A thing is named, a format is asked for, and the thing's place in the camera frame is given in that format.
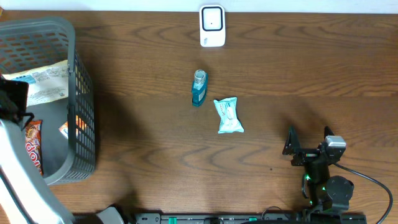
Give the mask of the white printed refill pouch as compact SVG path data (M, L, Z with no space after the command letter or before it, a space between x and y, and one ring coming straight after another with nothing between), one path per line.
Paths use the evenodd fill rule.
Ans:
M29 84L27 107L68 98L67 60L23 72L5 74L6 80Z

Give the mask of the red Top chocolate bar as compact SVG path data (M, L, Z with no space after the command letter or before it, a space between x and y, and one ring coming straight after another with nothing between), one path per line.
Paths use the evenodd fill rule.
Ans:
M25 148L40 175L43 175L41 151L42 120L31 121L25 129Z

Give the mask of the blue mouthwash bottle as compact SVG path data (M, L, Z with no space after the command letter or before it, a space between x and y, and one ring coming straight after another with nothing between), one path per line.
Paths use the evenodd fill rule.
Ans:
M192 105L199 107L203 104L208 84L208 74L204 70L197 70L194 73L192 83Z

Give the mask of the small orange tissue pack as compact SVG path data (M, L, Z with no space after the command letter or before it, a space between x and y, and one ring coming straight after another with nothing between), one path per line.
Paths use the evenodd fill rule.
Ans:
M63 137L65 137L66 139L68 139L68 122L66 121L64 124L62 124L59 129L60 133L63 135Z

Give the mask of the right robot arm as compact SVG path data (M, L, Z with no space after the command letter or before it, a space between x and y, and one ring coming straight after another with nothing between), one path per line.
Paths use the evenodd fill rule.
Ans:
M346 150L346 142L331 129L324 128L324 140L316 148L304 148L294 127L289 128L283 155L292 156L292 166L302 166L302 194L310 200L310 208L303 211L303 219L310 221L316 216L339 217L349 209L353 196L353 183L340 176L331 176L329 166L337 163Z

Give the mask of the light blue wipes packet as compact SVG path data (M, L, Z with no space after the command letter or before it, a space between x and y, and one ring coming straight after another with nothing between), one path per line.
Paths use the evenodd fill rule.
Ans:
M237 98L225 98L223 100L213 100L215 108L220 116L220 126L218 134L224 133L243 133L244 128L239 121L236 113Z

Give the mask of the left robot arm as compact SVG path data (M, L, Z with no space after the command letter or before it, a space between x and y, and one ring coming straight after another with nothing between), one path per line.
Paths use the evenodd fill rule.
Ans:
M1 203L14 223L126 223L116 207L74 216L56 198L31 161L24 129L29 84L1 79Z

